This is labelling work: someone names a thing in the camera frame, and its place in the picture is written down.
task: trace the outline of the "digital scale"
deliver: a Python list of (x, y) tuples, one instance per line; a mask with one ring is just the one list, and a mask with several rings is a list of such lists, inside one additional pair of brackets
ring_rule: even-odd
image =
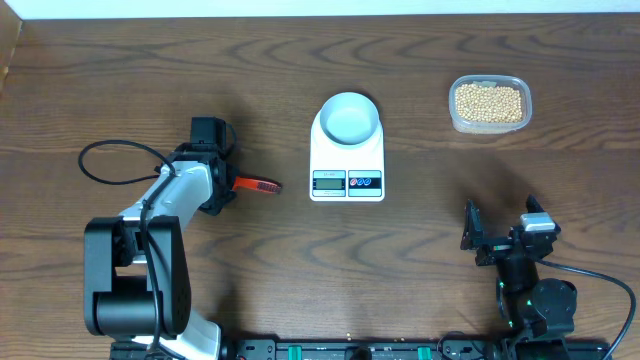
[(384, 137), (378, 109), (367, 97), (341, 93), (311, 125), (309, 197), (313, 201), (384, 199)]

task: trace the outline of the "wood grain surface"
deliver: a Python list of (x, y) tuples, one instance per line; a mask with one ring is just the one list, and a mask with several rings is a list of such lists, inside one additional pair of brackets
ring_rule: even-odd
[[(436, 338), (503, 330), (493, 268), (459, 250), (463, 207), (492, 232), (529, 193), (563, 228), (552, 261), (640, 292), (640, 15), (416, 16), (30, 21), (0, 100), (0, 357), (104, 359), (83, 323), (83, 230), (151, 183), (104, 186), (76, 157), (131, 139), (168, 153), (190, 118), (233, 124), (242, 170), (281, 181), (242, 192), (184, 235), (194, 307), (232, 332), (283, 338)], [(524, 79), (522, 131), (451, 126), (461, 75)], [(309, 130), (331, 95), (360, 91), (385, 129), (380, 204), (308, 198)], [(100, 176), (148, 174), (126, 148), (87, 157)], [(612, 341), (628, 297), (609, 283), (540, 269), (579, 291), (575, 337)], [(636, 359), (634, 326), (616, 359)]]

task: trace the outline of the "white wall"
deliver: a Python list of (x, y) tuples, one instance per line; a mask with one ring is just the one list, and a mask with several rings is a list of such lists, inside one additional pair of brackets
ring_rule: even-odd
[(23, 20), (640, 12), (640, 0), (6, 0)]

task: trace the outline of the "beans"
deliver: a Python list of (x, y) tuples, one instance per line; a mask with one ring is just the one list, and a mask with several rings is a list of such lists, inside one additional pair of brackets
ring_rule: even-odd
[(520, 92), (508, 86), (463, 84), (456, 89), (458, 114), (469, 121), (514, 123), (522, 121)]

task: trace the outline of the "container of beans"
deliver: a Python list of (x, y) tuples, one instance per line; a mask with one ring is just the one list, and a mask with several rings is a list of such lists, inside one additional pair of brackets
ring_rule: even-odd
[(515, 131), (531, 121), (531, 91), (513, 76), (463, 76), (449, 90), (449, 112), (453, 127), (463, 133)]

